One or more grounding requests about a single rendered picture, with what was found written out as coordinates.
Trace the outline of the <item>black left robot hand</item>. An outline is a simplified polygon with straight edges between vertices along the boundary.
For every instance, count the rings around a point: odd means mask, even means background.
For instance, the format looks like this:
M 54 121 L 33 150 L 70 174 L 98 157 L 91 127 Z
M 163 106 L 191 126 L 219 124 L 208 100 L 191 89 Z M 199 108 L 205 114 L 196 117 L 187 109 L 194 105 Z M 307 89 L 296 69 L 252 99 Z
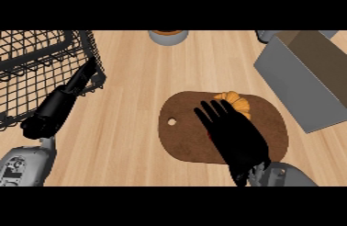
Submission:
M 50 138 L 55 135 L 69 116 L 73 102 L 95 73 L 95 58 L 79 66 L 66 85 L 58 85 L 42 100 L 33 115 L 20 124 L 27 139 Z

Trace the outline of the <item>brown oval cutting board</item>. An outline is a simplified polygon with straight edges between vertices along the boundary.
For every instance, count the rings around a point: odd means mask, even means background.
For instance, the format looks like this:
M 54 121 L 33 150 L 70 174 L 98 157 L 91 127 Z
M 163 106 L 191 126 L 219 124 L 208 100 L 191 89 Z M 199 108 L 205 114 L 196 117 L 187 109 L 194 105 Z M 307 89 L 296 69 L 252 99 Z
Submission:
M 206 129 L 193 109 L 200 107 L 216 93 L 184 91 L 165 101 L 157 116 L 157 137 L 166 153 L 180 161 L 224 164 L 222 157 L 206 136 Z M 250 122 L 268 144 L 273 162 L 278 162 L 287 152 L 289 135 L 281 115 L 273 104 L 259 96 L 239 95 L 250 106 Z

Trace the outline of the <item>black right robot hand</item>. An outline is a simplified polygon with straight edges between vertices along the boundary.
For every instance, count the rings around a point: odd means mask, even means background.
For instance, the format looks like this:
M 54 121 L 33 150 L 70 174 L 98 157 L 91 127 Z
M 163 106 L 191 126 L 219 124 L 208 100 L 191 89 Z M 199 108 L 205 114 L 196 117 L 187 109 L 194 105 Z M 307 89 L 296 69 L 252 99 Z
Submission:
M 245 186 L 252 168 L 268 166 L 267 142 L 249 119 L 221 100 L 200 102 L 202 109 L 193 109 L 209 135 L 209 139 L 228 166 L 236 186 Z

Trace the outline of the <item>grey cardboard box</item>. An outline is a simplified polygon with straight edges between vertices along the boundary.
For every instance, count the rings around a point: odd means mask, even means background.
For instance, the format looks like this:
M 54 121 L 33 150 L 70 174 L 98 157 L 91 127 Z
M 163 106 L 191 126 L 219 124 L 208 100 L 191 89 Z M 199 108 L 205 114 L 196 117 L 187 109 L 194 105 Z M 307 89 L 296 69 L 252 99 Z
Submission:
M 347 52 L 333 30 L 276 30 L 255 70 L 304 132 L 347 121 Z

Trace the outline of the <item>dark grey object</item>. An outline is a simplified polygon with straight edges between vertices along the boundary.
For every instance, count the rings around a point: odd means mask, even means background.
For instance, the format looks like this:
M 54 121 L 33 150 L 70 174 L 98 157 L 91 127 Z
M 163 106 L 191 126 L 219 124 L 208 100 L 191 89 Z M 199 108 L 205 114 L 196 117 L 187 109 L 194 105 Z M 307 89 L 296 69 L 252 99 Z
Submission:
M 255 31 L 256 40 L 261 43 L 267 44 L 274 33 L 276 33 L 274 30 L 256 30 Z

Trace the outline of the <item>orange croissant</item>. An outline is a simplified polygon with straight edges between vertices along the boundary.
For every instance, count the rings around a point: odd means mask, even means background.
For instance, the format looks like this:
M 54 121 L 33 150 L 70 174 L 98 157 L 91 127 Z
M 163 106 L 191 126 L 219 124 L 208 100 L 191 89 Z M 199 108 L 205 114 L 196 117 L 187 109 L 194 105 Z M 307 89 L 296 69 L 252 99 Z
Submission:
M 247 100 L 239 96 L 234 91 L 221 92 L 213 96 L 216 100 L 225 100 L 233 109 L 243 115 L 245 118 L 250 118 L 250 106 Z

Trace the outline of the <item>grey cup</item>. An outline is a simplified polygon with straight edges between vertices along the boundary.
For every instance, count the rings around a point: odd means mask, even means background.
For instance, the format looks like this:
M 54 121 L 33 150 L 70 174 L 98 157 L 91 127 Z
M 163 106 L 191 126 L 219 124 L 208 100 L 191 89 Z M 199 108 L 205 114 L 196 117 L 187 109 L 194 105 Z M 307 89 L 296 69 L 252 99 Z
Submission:
M 149 31 L 149 37 L 151 41 L 162 46 L 172 46 L 178 44 L 187 37 L 188 32 L 185 30 L 177 31 Z

